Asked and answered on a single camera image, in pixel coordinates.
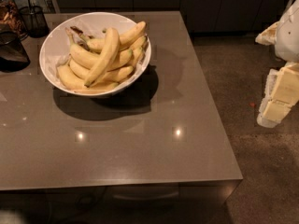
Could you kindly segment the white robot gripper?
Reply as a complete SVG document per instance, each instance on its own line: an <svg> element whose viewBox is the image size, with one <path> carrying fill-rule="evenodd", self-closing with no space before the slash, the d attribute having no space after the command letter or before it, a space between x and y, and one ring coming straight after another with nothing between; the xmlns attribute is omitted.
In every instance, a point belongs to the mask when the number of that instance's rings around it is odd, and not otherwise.
<svg viewBox="0 0 299 224"><path fill-rule="evenodd" d="M299 102L299 0L290 6L279 22L259 33L255 42L275 45L276 55L287 61L279 70L270 70L257 117L260 126L274 128Z"/></svg>

